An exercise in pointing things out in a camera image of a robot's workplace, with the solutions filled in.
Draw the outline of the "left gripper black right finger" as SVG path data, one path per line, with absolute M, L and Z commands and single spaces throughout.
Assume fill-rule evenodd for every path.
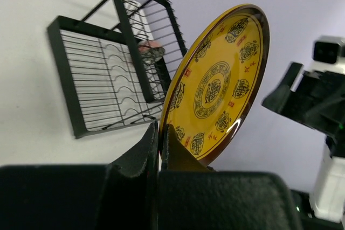
M 302 229 L 285 182 L 268 172 L 211 171 L 162 130 L 159 229 Z

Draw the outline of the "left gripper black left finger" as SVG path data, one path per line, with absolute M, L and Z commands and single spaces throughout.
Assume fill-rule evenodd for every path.
M 1 167 L 1 229 L 157 229 L 158 124 L 109 164 Z

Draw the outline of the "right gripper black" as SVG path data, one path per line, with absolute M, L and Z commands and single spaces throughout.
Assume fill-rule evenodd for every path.
M 290 63 L 261 105 L 332 138 L 344 138 L 344 74 L 303 71 Z

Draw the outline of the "yellow patterned plate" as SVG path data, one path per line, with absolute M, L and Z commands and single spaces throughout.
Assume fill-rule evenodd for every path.
M 166 93 L 160 130 L 167 125 L 204 166 L 229 145 L 261 85 L 270 47 L 263 10 L 240 4 L 209 24 L 183 57 Z

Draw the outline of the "floral patterned bowl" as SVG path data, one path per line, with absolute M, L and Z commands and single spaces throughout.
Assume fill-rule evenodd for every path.
M 142 61 L 149 65 L 160 61 L 165 55 L 165 48 L 155 40 L 140 41 L 138 49 Z

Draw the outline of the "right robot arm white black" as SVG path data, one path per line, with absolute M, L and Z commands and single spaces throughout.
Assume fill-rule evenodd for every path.
M 344 74 L 293 62 L 262 106 L 326 137 L 312 192 L 295 192 L 305 229 L 344 229 Z

